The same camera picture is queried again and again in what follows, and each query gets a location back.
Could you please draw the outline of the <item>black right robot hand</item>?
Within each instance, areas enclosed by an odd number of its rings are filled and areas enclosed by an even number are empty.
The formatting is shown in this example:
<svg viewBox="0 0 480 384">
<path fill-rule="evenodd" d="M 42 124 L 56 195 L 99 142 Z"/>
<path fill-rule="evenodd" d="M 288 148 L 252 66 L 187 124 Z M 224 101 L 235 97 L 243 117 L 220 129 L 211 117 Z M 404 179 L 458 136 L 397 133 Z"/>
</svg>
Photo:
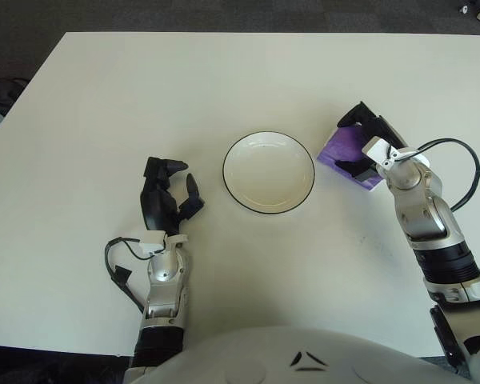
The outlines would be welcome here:
<svg viewBox="0 0 480 384">
<path fill-rule="evenodd" d="M 384 139 L 396 149 L 407 147 L 392 125 L 372 112 L 364 102 L 354 106 L 340 119 L 336 133 L 340 134 L 340 143 L 334 164 L 356 182 L 378 176 L 374 162 L 362 152 L 373 137 Z"/>
</svg>

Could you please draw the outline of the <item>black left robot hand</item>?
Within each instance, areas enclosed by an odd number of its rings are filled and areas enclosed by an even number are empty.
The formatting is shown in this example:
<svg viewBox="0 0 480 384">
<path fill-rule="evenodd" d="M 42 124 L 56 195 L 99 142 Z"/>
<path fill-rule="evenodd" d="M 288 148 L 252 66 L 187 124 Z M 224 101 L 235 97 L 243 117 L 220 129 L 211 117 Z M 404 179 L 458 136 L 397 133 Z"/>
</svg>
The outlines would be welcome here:
<svg viewBox="0 0 480 384">
<path fill-rule="evenodd" d="M 180 224 L 191 219 L 205 205 L 191 173 L 186 176 L 188 198 L 180 205 L 169 192 L 170 177 L 187 170 L 183 161 L 148 157 L 143 177 L 140 204 L 148 230 L 163 230 L 168 236 L 180 234 Z"/>
</svg>

